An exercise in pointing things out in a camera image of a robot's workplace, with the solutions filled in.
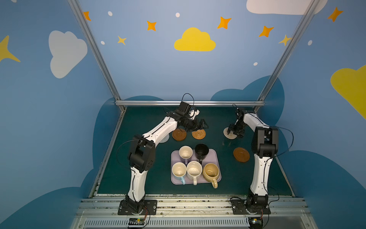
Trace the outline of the multicolour woven round coaster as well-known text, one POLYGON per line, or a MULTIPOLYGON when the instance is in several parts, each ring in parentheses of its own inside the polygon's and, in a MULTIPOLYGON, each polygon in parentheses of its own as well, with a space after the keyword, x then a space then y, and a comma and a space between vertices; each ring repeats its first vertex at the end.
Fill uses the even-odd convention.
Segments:
POLYGON ((223 130, 223 133, 224 133, 224 136, 230 140, 233 140, 233 139, 236 139, 237 138, 237 135, 235 135, 233 133, 233 131, 230 131, 228 127, 226 127, 224 130, 223 130))

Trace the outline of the tan woven rattan coaster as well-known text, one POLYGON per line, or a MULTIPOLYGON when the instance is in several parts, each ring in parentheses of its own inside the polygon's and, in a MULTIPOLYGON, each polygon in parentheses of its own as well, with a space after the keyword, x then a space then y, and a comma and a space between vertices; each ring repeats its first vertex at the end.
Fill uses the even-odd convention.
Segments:
POLYGON ((192 136, 194 139, 202 140, 206 137, 206 131, 204 129, 193 131, 192 136))

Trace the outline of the small brown wooden coaster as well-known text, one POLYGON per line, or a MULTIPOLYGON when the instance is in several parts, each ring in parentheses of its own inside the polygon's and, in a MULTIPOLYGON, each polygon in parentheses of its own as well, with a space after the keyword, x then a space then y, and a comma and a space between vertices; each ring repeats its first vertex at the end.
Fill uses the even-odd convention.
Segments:
POLYGON ((249 152, 244 148, 235 148, 233 151, 234 158, 241 163, 246 163, 250 159, 249 152))

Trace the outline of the lilac ceramic mug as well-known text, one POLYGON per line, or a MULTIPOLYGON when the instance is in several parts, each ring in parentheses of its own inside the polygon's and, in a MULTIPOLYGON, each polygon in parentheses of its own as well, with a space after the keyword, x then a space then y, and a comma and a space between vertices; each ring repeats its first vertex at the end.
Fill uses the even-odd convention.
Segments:
POLYGON ((183 146, 179 149, 180 160, 185 165, 187 165, 190 162, 192 155, 193 155, 193 150, 189 146, 183 146))

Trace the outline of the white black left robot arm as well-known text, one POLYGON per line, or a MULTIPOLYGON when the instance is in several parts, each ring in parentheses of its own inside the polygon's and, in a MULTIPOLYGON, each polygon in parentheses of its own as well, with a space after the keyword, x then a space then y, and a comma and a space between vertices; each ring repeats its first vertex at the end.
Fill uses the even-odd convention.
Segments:
POLYGON ((185 131, 202 129, 205 120, 196 118, 199 114, 197 107, 182 101, 177 109, 168 112, 152 130, 133 137, 128 154, 131 183, 125 196, 127 207, 133 212, 138 213, 144 208, 147 172, 154 165, 159 143, 179 127, 185 131))

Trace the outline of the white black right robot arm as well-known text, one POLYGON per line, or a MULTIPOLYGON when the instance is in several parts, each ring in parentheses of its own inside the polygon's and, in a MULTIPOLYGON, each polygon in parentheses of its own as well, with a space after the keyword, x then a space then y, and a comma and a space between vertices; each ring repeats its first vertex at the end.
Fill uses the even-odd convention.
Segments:
POLYGON ((246 210, 256 214, 268 206, 268 178, 271 163, 278 152, 278 128, 271 127, 262 121, 257 114, 236 109, 236 122, 230 124, 226 134, 243 137, 245 127, 253 132, 252 152, 254 154, 254 175, 246 199, 246 210))

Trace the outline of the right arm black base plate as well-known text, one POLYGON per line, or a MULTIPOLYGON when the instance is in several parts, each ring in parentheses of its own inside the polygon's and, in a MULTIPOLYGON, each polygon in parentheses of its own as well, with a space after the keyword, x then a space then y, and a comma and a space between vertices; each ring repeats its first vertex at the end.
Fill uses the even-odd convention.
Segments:
POLYGON ((268 206, 247 203, 246 200, 239 197, 230 198, 234 215, 270 215, 271 210, 268 206))

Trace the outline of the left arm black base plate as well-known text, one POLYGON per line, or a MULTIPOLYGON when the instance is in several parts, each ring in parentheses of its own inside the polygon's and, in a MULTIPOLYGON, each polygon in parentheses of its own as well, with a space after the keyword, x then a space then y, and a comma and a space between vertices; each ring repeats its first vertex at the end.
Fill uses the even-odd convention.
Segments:
POLYGON ((135 204, 133 201, 122 200, 118 208, 118 215, 156 215, 157 200, 145 200, 135 204))

